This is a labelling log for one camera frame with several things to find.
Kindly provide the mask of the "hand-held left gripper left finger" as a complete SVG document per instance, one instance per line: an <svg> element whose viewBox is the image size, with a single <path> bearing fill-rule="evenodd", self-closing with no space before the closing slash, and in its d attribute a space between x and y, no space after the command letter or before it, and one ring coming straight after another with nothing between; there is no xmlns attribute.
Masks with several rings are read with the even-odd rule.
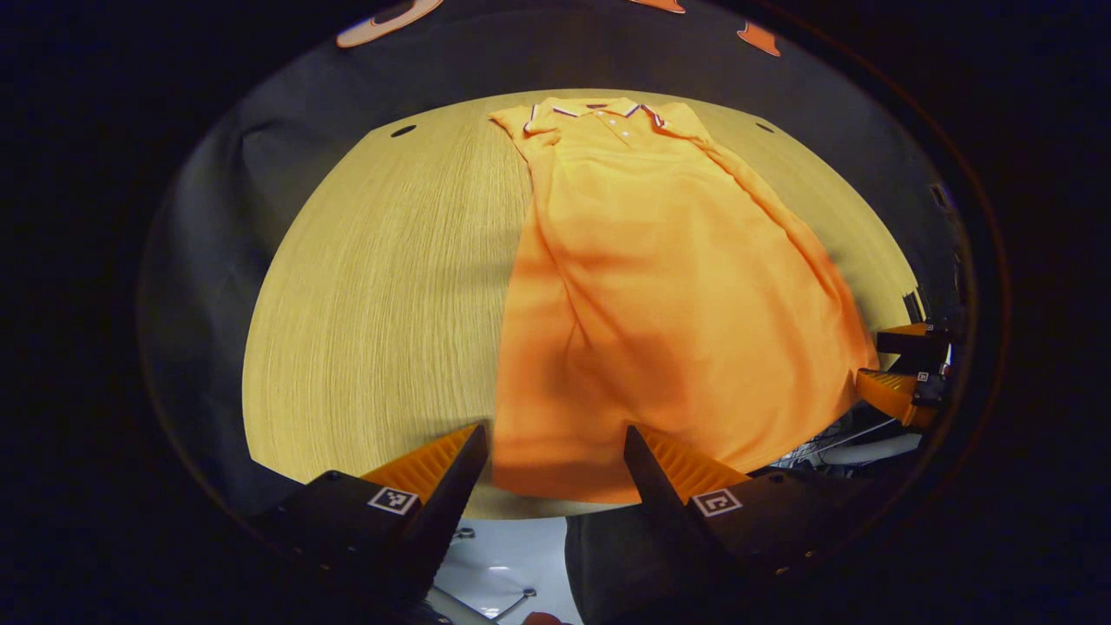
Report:
<svg viewBox="0 0 1111 625"><path fill-rule="evenodd" d="M422 599L488 457L484 424L468 424L362 476L327 470L253 516L253 530L342 589Z"/></svg>

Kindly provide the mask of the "orange T-shirt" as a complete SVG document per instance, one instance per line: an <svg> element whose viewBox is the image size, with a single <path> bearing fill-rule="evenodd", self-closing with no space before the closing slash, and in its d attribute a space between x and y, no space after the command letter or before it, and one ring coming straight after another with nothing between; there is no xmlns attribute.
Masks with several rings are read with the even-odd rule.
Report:
<svg viewBox="0 0 1111 625"><path fill-rule="evenodd" d="M878 354L848 281L689 104L551 95L490 120L532 188L497 355L497 488L631 505L631 424L748 472L855 403Z"/></svg>

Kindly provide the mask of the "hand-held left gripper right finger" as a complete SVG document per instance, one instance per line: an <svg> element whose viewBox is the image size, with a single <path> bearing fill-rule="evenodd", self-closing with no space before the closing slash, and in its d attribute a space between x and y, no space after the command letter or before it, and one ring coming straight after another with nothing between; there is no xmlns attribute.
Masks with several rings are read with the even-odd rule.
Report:
<svg viewBox="0 0 1111 625"><path fill-rule="evenodd" d="M623 458L667 566L698 584L765 587L801 576L848 540L869 484L813 470L749 475L642 424Z"/></svg>

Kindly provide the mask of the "grey chair base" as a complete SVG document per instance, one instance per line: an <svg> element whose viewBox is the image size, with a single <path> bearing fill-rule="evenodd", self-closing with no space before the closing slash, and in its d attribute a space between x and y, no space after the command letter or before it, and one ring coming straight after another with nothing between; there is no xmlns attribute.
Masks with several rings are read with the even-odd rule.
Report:
<svg viewBox="0 0 1111 625"><path fill-rule="evenodd" d="M533 540L536 531L526 522L461 522L428 602L459 625L509 625L538 596L528 571Z"/></svg>

